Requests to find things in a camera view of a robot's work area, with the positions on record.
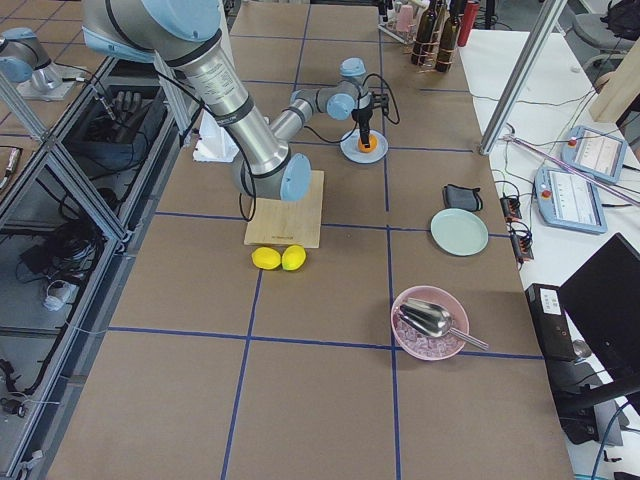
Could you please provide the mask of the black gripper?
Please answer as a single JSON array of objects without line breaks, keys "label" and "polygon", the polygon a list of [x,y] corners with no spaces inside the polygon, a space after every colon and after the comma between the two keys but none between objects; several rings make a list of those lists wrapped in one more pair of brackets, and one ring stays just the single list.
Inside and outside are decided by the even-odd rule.
[{"label": "black gripper", "polygon": [[359,147],[372,148],[373,140],[371,138],[370,120],[373,112],[380,109],[381,113],[386,116],[389,114],[389,95],[386,93],[367,93],[363,98],[357,101],[356,108],[351,112],[352,119],[357,123],[359,128]]}]

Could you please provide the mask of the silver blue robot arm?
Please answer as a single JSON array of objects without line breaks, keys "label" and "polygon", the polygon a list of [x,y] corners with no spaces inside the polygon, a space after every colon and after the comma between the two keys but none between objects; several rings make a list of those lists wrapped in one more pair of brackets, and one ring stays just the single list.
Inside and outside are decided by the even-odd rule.
[{"label": "silver blue robot arm", "polygon": [[355,121],[355,130],[338,142],[349,160],[374,163],[388,151],[386,138],[369,126],[384,98],[370,90],[357,57],[342,62],[336,86],[294,92],[290,105],[267,122],[223,50],[215,1],[86,1],[83,34],[89,48],[105,55],[139,63],[161,58],[184,74],[238,146],[242,156],[233,163],[235,182],[249,196],[298,201],[306,195],[311,164],[293,153],[289,142],[316,113]]},{"label": "silver blue robot arm", "polygon": [[28,100],[61,101],[70,93],[75,76],[66,80],[66,67],[56,64],[27,27],[1,33],[1,72]]}]

